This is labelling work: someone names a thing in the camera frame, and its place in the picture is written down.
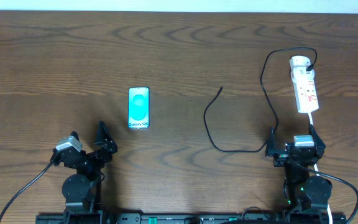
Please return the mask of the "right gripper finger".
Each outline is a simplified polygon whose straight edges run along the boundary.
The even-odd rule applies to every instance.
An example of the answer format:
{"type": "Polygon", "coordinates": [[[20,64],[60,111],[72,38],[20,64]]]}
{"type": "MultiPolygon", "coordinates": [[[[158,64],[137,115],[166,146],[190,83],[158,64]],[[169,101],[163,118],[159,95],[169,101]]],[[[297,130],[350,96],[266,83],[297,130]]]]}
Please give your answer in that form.
{"type": "Polygon", "coordinates": [[[275,131],[273,127],[270,128],[269,136],[267,139],[267,144],[265,147],[265,156],[266,157],[274,157],[286,154],[286,149],[277,149],[275,144],[275,131]]]}
{"type": "Polygon", "coordinates": [[[312,124],[309,125],[309,134],[312,136],[314,141],[314,148],[316,149],[317,157],[322,157],[324,154],[324,150],[326,149],[325,143],[316,133],[316,130],[312,124]]]}

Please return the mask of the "teal screen smartphone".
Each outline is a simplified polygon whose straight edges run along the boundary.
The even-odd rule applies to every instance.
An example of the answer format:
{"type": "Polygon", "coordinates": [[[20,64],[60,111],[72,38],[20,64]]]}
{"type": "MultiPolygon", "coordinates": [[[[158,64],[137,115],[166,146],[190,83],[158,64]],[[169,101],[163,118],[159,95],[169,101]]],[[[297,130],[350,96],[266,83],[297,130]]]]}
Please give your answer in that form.
{"type": "Polygon", "coordinates": [[[129,88],[128,127],[147,129],[150,124],[150,89],[147,86],[129,88]]]}

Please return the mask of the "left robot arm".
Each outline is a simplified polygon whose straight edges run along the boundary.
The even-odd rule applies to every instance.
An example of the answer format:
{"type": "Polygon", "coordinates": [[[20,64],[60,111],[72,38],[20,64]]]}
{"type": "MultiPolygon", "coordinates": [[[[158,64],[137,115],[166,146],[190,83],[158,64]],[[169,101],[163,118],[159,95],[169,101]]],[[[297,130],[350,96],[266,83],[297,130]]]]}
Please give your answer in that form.
{"type": "Polygon", "coordinates": [[[50,162],[76,170],[62,185],[65,197],[64,223],[114,223],[115,217],[101,208],[102,168],[112,161],[117,144],[109,134],[107,126],[100,121],[94,142],[99,149],[93,152],[82,150],[78,133],[73,131],[61,139],[50,162]]]}

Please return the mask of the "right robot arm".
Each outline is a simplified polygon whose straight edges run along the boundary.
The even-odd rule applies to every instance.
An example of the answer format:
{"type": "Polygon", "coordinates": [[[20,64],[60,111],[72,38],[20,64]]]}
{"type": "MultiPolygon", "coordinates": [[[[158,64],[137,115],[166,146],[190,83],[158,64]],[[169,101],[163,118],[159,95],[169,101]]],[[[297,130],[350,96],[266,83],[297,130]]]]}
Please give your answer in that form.
{"type": "Polygon", "coordinates": [[[323,212],[328,208],[333,186],[330,180],[311,175],[309,168],[322,158],[325,148],[313,125],[309,125],[308,135],[295,136],[283,149],[276,148],[274,130],[270,130],[265,156],[273,158],[275,167],[285,170],[284,193],[289,207],[282,216],[286,222],[324,220],[323,212]]]}

